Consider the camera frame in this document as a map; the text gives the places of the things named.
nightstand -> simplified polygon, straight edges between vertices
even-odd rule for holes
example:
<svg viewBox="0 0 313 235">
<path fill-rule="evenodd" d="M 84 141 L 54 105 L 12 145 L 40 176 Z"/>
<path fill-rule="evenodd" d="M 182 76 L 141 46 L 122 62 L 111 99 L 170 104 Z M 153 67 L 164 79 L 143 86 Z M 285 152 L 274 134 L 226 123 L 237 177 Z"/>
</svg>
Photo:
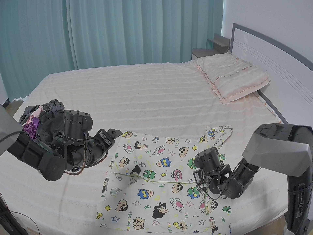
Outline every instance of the nightstand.
<svg viewBox="0 0 313 235">
<path fill-rule="evenodd" d="M 207 39 L 207 41 L 213 43 L 213 49 L 192 49 L 191 60 L 199 57 L 213 56 L 215 54 L 227 53 L 230 40 L 221 35 L 214 34 L 213 39 Z"/>
</svg>

bed sheet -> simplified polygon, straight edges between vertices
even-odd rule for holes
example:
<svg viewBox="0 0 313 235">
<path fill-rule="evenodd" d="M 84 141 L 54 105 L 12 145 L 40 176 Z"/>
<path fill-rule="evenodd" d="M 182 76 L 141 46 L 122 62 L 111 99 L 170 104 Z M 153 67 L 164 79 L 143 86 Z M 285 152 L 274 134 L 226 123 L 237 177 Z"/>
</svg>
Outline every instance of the bed sheet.
<svg viewBox="0 0 313 235">
<path fill-rule="evenodd" d="M 223 105 L 193 61 L 141 64 L 67 71 L 47 76 L 16 112 L 51 99 L 65 109 L 92 116 L 95 135 L 101 129 L 134 130 L 156 136 L 198 138 L 206 126 L 231 125 L 225 143 L 231 168 L 260 124 L 278 122 L 254 95 Z M 114 154 L 113 146 L 108 157 Z M 33 218 L 41 234 L 116 234 L 95 226 L 96 206 L 110 159 L 78 176 L 64 174 L 46 181 L 8 152 L 0 159 L 0 189 L 12 211 Z M 232 200 L 232 235 L 267 224 L 288 207 L 286 176 L 262 169 L 238 199 Z M 26 225 L 34 224 L 21 217 Z"/>
</svg>

teal curtain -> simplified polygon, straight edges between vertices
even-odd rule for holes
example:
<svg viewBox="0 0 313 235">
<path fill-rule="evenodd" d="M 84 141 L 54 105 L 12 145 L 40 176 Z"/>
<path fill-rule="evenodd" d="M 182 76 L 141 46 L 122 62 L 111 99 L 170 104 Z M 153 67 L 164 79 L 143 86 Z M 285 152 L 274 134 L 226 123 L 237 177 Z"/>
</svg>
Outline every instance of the teal curtain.
<svg viewBox="0 0 313 235">
<path fill-rule="evenodd" d="M 11 99 L 51 73 L 185 62 L 222 17 L 223 0 L 0 0 L 0 72 Z"/>
</svg>

star print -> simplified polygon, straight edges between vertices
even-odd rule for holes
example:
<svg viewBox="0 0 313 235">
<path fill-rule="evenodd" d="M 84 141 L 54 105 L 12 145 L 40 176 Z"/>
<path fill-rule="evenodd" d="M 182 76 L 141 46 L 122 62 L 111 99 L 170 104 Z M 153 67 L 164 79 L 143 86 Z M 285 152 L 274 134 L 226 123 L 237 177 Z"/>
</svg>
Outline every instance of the star print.
<svg viewBox="0 0 313 235">
<path fill-rule="evenodd" d="M 194 204 L 193 204 L 191 201 L 190 201 L 190 202 L 187 201 L 187 203 L 186 203 L 186 206 L 189 206 L 189 207 L 190 207 L 190 206 L 193 206 L 193 205 L 194 205 Z"/>
<path fill-rule="evenodd" d="M 104 206 L 104 209 L 105 209 L 106 211 L 109 211 L 109 210 L 111 210 L 112 208 L 111 208 L 110 206 Z"/>
<path fill-rule="evenodd" d="M 135 200 L 135 203 L 133 203 L 135 206 L 141 206 L 141 203 L 139 203 L 139 201 Z"/>
<path fill-rule="evenodd" d="M 199 225 L 204 225 L 204 223 L 206 222 L 206 220 L 201 219 L 201 221 L 198 221 Z"/>
<path fill-rule="evenodd" d="M 116 216 L 111 217 L 111 218 L 112 218 L 112 221 L 115 221 L 116 223 L 117 223 L 117 221 L 120 219 L 120 218 L 118 218 L 118 217 L 116 217 Z"/>
</svg>

pillow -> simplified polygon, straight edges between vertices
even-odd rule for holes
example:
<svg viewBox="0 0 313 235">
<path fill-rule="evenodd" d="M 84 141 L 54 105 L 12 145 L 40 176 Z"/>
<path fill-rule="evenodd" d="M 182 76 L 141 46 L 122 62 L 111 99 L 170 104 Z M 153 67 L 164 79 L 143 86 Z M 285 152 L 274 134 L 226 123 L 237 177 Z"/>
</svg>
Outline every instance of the pillow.
<svg viewBox="0 0 313 235">
<path fill-rule="evenodd" d="M 270 83 L 269 76 L 228 52 L 195 60 L 223 104 L 240 99 Z"/>
</svg>

